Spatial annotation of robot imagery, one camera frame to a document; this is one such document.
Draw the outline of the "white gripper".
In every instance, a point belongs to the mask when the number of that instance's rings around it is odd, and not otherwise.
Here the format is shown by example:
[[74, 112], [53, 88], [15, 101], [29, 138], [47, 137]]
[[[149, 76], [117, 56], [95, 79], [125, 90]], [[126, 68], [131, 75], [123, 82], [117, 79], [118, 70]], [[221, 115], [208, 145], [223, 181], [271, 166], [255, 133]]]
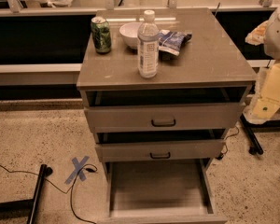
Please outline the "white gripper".
[[[258, 46], [264, 43], [267, 21], [262, 22], [250, 32], [245, 42]], [[244, 109], [247, 121], [252, 124], [263, 124], [270, 120], [280, 108], [280, 61], [272, 67], [260, 68], [255, 84], [255, 93], [249, 105]]]

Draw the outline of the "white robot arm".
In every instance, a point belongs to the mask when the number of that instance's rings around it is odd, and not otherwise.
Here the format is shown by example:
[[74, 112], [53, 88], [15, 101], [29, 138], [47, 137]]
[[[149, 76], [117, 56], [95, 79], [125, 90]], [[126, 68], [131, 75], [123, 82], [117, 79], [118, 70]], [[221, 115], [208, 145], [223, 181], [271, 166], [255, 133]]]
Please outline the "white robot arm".
[[263, 124], [280, 109], [280, 5], [267, 21], [246, 36], [245, 42], [263, 44], [265, 54], [274, 59], [272, 66], [258, 71], [255, 94], [244, 112], [252, 124]]

